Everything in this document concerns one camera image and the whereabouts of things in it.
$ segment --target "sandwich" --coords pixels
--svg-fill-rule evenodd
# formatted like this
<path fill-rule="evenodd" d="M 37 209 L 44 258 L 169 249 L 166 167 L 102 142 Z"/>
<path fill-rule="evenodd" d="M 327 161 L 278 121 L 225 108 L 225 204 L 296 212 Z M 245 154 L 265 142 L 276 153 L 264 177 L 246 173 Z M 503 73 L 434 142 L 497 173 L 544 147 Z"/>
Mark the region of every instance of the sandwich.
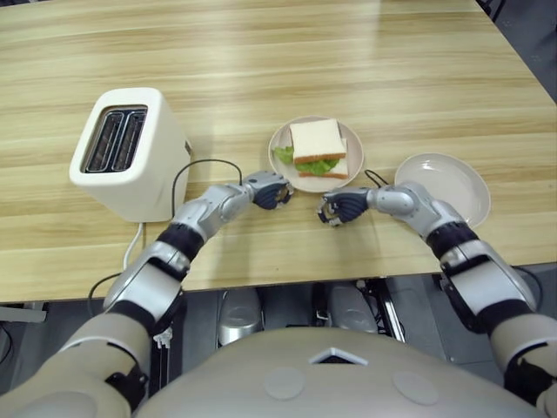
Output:
<path fill-rule="evenodd" d="M 285 164 L 294 164 L 300 177 L 348 178 L 346 140 L 336 119 L 290 125 L 292 146 L 275 148 Z"/>

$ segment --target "lettuce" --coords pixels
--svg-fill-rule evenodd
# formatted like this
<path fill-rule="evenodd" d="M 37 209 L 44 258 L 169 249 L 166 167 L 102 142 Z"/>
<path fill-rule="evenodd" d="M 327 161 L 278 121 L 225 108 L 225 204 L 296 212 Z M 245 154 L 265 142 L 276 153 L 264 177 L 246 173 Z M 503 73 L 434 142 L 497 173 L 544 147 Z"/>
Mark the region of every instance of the lettuce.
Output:
<path fill-rule="evenodd" d="M 294 147 L 286 146 L 284 148 L 275 148 L 272 150 L 277 158 L 285 164 L 292 164 L 294 162 Z"/>
<path fill-rule="evenodd" d="M 284 148 L 277 147 L 272 151 L 283 163 L 294 163 L 293 146 L 286 146 Z M 326 172 L 332 170 L 338 163 L 338 159 L 322 159 L 321 161 L 314 161 L 312 163 L 296 164 L 296 170 L 298 170 L 299 172 L 310 172 L 314 176 L 322 176 Z"/>
<path fill-rule="evenodd" d="M 322 176 L 329 172 L 339 163 L 339 159 L 322 159 L 312 163 L 296 164 L 296 170 L 299 172 L 310 172 L 314 176 Z"/>

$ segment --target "wood grain surface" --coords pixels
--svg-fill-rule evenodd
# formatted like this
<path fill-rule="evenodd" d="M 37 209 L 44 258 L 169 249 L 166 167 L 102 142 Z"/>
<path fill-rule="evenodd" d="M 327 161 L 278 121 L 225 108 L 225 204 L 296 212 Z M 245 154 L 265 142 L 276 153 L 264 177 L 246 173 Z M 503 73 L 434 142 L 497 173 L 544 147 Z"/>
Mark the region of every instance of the wood grain surface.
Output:
<path fill-rule="evenodd" d="M 555 105 L 473 0 L 52 0 L 0 8 L 0 301 L 83 298 L 121 268 L 136 226 L 68 167 L 97 98 L 133 86 L 164 93 L 195 158 L 246 174 L 269 167 L 277 128 L 310 114 L 351 126 L 390 180 L 415 153 L 462 158 L 493 198 L 477 233 L 510 263 L 557 258 Z M 197 165 L 190 180 L 188 199 L 235 173 Z M 438 270 L 405 225 L 369 212 L 333 230 L 318 200 L 252 207 L 184 287 Z"/>

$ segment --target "power cord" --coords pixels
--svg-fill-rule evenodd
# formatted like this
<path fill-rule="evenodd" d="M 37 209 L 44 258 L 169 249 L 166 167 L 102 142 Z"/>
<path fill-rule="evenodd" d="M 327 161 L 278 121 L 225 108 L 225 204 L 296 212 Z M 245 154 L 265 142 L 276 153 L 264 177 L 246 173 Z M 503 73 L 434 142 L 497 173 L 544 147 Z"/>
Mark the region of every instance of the power cord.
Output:
<path fill-rule="evenodd" d="M 141 222 L 138 224 L 138 231 L 136 232 L 135 236 L 133 237 L 133 239 L 131 240 L 130 245 L 128 246 L 128 249 L 125 250 L 125 254 L 124 254 L 124 261 L 122 262 L 122 268 L 125 270 L 126 268 L 128 268 L 128 264 L 130 262 L 130 255 L 131 252 L 133 251 L 133 248 L 136 246 L 136 244 L 139 241 L 139 238 L 141 237 L 141 234 L 143 233 L 143 230 L 145 228 L 145 223 Z"/>
<path fill-rule="evenodd" d="M 0 324 L 0 329 L 2 329 L 2 331 L 8 337 L 8 349 L 3 354 L 2 359 L 0 359 L 0 365 L 2 365 L 6 361 L 6 359 L 8 359 L 8 356 L 10 355 L 11 351 L 14 348 L 14 339 L 11 337 L 10 332 L 4 327 L 3 324 Z"/>
<path fill-rule="evenodd" d="M 212 163 L 212 162 L 214 162 L 214 163 L 224 163 L 224 164 L 228 164 L 228 165 L 231 165 L 232 167 L 234 167 L 238 171 L 238 176 L 239 176 L 238 183 L 240 185 L 242 185 L 242 170 L 240 170 L 240 167 L 238 167 L 237 165 L 235 165 L 231 161 L 228 161 L 226 159 L 220 159 L 220 158 L 196 159 L 195 161 L 192 161 L 190 164 L 187 164 L 184 167 L 182 167 L 182 169 L 176 174 L 176 177 L 174 177 L 174 180 L 172 181 L 171 211 L 172 211 L 172 217 L 173 218 L 174 218 L 174 215 L 176 214 L 176 210 L 174 208 L 175 208 L 175 205 L 176 205 L 176 183 L 178 182 L 178 178 L 182 175 L 183 172 L 185 172 L 192 165 L 195 165 L 195 164 L 198 164 L 198 163 Z"/>
<path fill-rule="evenodd" d="M 91 318 L 96 315 L 95 312 L 93 311 L 93 294 L 95 294 L 95 291 L 97 290 L 97 287 L 101 286 L 103 283 L 105 283 L 106 281 L 108 281 L 110 279 L 114 279 L 115 277 L 119 276 L 120 274 L 122 274 L 122 272 L 114 273 L 114 274 L 111 274 L 110 276 L 104 277 L 103 279 L 101 279 L 97 283 L 95 283 L 93 285 L 93 287 L 91 288 L 91 290 L 89 291 L 89 294 L 87 295 L 87 310 L 89 311 L 89 316 Z"/>
<path fill-rule="evenodd" d="M 383 179 L 381 176 L 379 176 L 378 173 L 376 173 L 374 170 L 366 169 L 366 170 L 364 170 L 364 174 L 365 174 L 366 177 L 368 177 L 373 183 L 375 183 L 375 185 L 376 185 L 378 188 L 383 187 L 383 185 L 389 185 L 388 181 L 386 181 L 386 180 Z M 374 176 L 375 178 L 379 179 L 379 180 L 383 183 L 383 185 L 380 184 L 379 181 L 377 181 L 373 176 Z"/>

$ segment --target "plate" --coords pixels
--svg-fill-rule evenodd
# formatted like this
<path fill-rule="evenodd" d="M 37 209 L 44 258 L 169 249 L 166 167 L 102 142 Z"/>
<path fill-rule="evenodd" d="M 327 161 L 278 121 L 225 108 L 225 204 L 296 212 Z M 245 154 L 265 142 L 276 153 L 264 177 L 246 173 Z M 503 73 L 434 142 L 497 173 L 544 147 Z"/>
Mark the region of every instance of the plate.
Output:
<path fill-rule="evenodd" d="M 281 126 L 272 136 L 269 142 L 269 161 L 272 169 L 285 176 L 296 189 L 309 193 L 324 193 L 337 187 L 347 185 L 358 175 L 364 165 L 364 148 L 362 143 L 352 129 L 339 121 L 340 135 L 346 139 L 346 158 L 348 163 L 348 179 L 327 179 L 321 177 L 300 177 L 294 164 L 285 164 L 276 158 L 272 151 L 277 146 L 285 147 L 292 145 L 290 136 L 290 124 L 302 122 L 313 122 L 315 120 L 330 119 L 322 116 L 304 116 L 295 118 Z"/>
<path fill-rule="evenodd" d="M 445 154 L 414 155 L 402 163 L 394 183 L 421 183 L 436 199 L 445 200 L 472 228 L 486 220 L 491 196 L 484 179 L 469 164 Z"/>

